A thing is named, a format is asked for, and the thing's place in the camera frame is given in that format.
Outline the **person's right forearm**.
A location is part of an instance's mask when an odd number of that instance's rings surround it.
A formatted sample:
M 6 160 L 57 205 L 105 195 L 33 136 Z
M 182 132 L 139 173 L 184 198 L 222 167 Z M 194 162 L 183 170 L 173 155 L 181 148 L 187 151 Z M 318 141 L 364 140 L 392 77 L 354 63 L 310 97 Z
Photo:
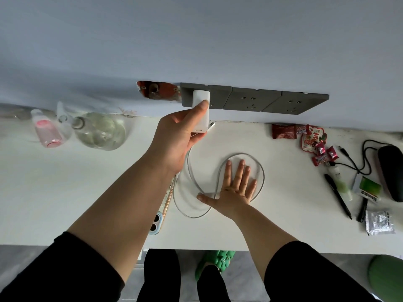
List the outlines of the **person's right forearm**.
M 309 244 L 295 239 L 254 207 L 218 206 L 240 229 L 271 302 L 379 302 Z

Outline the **green slipper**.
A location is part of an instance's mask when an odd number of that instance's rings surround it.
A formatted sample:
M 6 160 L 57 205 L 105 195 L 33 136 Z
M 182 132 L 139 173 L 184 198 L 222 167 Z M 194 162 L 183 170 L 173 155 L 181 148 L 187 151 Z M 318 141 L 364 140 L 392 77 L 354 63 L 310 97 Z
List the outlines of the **green slipper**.
M 198 281 L 207 264 L 212 264 L 219 270 L 224 272 L 231 260 L 234 258 L 236 251 L 233 250 L 208 250 L 204 253 L 195 270 L 195 280 Z

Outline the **person's right hand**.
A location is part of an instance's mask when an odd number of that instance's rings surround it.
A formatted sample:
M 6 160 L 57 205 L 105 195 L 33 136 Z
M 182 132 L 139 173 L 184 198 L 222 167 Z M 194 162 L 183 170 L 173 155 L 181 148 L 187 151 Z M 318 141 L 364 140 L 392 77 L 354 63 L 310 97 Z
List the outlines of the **person's right hand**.
M 247 201 L 247 188 L 252 180 L 250 177 L 251 168 L 245 164 L 245 170 L 243 174 L 243 189 L 234 189 L 234 177 L 232 176 L 232 162 L 228 160 L 225 166 L 223 182 L 221 186 L 220 194 L 220 209 L 215 209 L 224 216 L 233 219 L 238 209 L 244 208 L 250 202 Z

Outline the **person's right leg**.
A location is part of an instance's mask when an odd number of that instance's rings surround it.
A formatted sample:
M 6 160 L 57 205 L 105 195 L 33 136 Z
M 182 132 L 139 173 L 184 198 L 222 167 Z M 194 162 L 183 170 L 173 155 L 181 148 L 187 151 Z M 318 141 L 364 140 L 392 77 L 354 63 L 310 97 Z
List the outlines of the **person's right leg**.
M 215 265 L 207 265 L 197 281 L 199 302 L 231 302 L 225 282 Z

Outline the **black case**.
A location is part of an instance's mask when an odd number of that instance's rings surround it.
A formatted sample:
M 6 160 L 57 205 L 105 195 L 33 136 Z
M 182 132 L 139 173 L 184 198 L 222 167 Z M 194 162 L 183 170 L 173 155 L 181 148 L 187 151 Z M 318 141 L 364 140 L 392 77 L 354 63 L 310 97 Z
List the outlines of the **black case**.
M 387 194 L 395 202 L 403 203 L 403 152 L 386 145 L 378 150 L 377 158 Z

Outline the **green and white box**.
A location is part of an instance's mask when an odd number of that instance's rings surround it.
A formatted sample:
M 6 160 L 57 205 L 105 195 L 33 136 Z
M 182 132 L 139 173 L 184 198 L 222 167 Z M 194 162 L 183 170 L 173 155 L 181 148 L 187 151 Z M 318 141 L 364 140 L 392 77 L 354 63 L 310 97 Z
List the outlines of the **green and white box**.
M 381 191 L 382 186 L 379 183 L 372 181 L 360 173 L 356 174 L 352 185 L 352 192 L 373 203 L 378 203 Z

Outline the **long black pen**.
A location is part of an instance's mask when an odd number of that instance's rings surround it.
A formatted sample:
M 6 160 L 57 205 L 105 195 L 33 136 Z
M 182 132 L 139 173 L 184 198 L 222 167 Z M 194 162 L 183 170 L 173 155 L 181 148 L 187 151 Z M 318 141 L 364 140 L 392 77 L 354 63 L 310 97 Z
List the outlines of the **long black pen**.
M 334 180 L 331 178 L 330 175 L 328 175 L 326 173 L 324 174 L 324 178 L 327 181 L 327 183 L 330 185 L 330 187 L 331 187 L 338 203 L 340 204 L 341 208 L 343 209 L 344 213 L 346 214 L 346 216 L 348 218 L 350 218 L 352 220 L 352 215 L 351 215 L 347 205 L 345 204 L 344 200 L 342 199 L 340 193 L 338 192 L 338 189 L 337 189 L 337 186 L 336 186 Z

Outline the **person's left leg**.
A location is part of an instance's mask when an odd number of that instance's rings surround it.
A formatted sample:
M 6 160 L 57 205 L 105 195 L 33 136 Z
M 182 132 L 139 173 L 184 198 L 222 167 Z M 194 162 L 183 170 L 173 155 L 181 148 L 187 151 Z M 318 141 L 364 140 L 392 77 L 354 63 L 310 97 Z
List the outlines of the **person's left leg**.
M 181 270 L 174 249 L 149 249 L 137 302 L 179 302 Z

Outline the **person's left hand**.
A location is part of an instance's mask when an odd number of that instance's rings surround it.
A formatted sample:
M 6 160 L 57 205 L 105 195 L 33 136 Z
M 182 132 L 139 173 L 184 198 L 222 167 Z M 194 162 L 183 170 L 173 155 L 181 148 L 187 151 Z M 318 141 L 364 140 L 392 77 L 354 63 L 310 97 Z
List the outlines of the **person's left hand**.
M 195 126 L 180 124 L 180 111 L 161 118 L 148 154 L 170 173 L 178 173 L 188 151 L 207 133 L 192 133 Z

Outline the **grey wall socket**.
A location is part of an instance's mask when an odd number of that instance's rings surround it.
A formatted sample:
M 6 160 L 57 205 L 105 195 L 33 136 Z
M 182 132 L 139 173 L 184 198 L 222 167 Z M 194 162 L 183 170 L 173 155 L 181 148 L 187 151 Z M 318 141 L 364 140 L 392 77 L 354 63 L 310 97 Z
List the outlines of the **grey wall socket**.
M 182 106 L 192 107 L 194 90 L 203 90 L 210 92 L 210 109 L 223 109 L 232 89 L 231 86 L 180 83 Z
M 223 109 L 261 112 L 281 94 L 281 91 L 233 87 Z
M 329 94 L 282 91 L 281 96 L 264 108 L 262 112 L 299 115 L 328 101 L 329 98 Z

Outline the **dark red snack packet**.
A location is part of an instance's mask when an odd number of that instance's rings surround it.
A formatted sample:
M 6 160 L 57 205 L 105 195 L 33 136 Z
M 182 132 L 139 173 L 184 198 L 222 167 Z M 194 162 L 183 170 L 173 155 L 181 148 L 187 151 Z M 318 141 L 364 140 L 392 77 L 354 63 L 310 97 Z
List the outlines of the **dark red snack packet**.
M 273 139 L 297 139 L 297 125 L 271 124 L 271 136 Z

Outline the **smartphone in clear case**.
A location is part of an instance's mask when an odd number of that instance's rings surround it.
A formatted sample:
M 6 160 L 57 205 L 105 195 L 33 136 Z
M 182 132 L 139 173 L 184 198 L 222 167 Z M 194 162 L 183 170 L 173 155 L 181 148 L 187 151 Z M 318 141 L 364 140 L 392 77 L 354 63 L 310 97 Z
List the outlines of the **smartphone in clear case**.
M 167 192 L 166 192 L 166 194 L 164 196 L 162 204 L 161 204 L 158 212 L 156 213 L 156 216 L 154 218 L 153 224 L 152 224 L 152 226 L 150 228 L 150 231 L 149 231 L 149 235 L 157 235 L 161 230 L 161 227 L 162 227 L 163 222 L 165 220 L 166 213 L 168 211 L 170 200 L 171 200 L 171 198 L 173 196 L 173 192 L 174 192 L 174 188 L 175 188 L 175 183 L 177 181 L 177 177 L 178 177 L 178 174 L 176 174 L 174 176 L 174 178 L 172 179 L 172 181 L 170 183 L 170 186 L 169 186 L 169 188 L 168 188 L 168 190 L 167 190 Z

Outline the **small pink plastic bottle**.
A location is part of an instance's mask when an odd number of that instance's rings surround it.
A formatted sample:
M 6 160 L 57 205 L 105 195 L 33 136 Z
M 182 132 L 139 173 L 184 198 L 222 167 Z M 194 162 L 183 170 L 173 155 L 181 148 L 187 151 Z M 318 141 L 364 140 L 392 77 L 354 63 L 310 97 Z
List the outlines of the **small pink plastic bottle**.
M 45 148 L 56 148 L 63 144 L 63 137 L 55 124 L 41 110 L 31 110 L 31 119 L 38 139 Z

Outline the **small green tube bottle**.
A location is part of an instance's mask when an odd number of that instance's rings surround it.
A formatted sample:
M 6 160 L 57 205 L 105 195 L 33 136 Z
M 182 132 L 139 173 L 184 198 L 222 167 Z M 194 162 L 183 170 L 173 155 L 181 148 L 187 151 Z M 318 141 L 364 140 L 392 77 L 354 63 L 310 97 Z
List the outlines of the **small green tube bottle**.
M 344 177 L 341 175 L 340 169 L 334 163 L 328 166 L 328 171 L 330 173 L 331 178 L 334 180 L 337 191 L 339 192 L 341 198 L 344 201 L 352 201 L 353 196 L 350 190 L 349 185 L 347 184 Z

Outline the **red and white candy bag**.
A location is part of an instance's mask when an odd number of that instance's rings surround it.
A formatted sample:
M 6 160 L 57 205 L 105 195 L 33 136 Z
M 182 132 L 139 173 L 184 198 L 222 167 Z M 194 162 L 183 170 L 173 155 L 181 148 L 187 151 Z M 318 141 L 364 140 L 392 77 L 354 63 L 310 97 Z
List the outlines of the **red and white candy bag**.
M 301 135 L 301 149 L 316 154 L 316 144 L 321 141 L 326 144 L 327 137 L 324 128 L 306 124 L 305 132 Z

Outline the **clear glass bottle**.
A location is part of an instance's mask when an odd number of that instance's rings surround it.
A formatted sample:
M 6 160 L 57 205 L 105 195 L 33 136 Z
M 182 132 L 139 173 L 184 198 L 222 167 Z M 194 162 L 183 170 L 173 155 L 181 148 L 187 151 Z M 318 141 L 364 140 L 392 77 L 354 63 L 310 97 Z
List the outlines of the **clear glass bottle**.
M 95 112 L 74 116 L 69 113 L 63 103 L 57 103 L 58 122 L 66 125 L 74 135 L 87 147 L 113 151 L 121 147 L 127 139 L 126 129 L 122 122 L 113 116 Z

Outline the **silver foil packet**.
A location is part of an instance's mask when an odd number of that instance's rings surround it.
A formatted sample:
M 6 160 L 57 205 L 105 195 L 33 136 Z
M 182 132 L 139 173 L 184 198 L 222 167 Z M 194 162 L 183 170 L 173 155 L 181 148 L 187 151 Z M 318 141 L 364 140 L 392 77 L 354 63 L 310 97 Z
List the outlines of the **silver foil packet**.
M 366 210 L 365 229 L 368 236 L 395 234 L 394 224 L 388 210 Z

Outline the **white power adapter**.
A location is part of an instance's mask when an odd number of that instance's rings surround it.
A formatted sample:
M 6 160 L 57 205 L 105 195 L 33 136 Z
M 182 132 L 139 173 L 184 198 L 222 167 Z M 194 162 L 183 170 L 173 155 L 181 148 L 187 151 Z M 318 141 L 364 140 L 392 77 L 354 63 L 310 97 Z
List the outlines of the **white power adapter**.
M 210 91 L 194 90 L 192 108 L 194 108 L 204 100 L 206 100 L 208 103 L 210 102 Z M 207 107 L 204 116 L 195 125 L 194 129 L 192 130 L 192 133 L 206 133 L 208 131 L 208 128 L 209 128 L 209 106 Z

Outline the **person's leg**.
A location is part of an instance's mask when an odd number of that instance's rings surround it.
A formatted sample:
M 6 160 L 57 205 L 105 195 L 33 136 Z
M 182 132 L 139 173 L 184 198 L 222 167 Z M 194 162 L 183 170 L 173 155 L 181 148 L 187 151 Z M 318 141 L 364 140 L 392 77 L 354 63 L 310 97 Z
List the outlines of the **person's leg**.
M 231 302 L 225 282 L 215 265 L 207 265 L 197 281 L 199 302 Z
M 174 249 L 149 249 L 137 302 L 179 302 L 181 270 Z

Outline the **short black marker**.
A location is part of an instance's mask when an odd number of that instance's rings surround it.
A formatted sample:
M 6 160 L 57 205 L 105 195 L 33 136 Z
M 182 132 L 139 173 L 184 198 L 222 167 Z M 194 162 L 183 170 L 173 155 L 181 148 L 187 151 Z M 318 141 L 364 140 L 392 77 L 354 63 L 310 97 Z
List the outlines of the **short black marker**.
M 362 202 L 361 202 L 361 206 L 360 206 L 360 210 L 359 213 L 356 217 L 356 221 L 359 223 L 363 223 L 365 220 L 365 214 L 366 214 L 366 210 L 368 207 L 368 199 L 363 197 L 362 198 Z

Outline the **green stool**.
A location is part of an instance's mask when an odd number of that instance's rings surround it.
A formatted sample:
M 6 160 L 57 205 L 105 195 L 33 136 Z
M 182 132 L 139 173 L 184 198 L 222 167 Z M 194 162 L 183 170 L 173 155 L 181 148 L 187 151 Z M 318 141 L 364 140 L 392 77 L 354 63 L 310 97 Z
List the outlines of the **green stool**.
M 375 255 L 368 267 L 368 280 L 383 302 L 403 302 L 403 259 Z

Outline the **person's left forearm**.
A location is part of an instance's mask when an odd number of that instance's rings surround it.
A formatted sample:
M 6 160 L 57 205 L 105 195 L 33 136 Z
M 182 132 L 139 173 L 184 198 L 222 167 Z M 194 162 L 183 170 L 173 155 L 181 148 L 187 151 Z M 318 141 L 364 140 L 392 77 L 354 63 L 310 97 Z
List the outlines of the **person's left forearm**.
M 144 154 L 0 292 L 0 302 L 117 302 L 184 157 Z

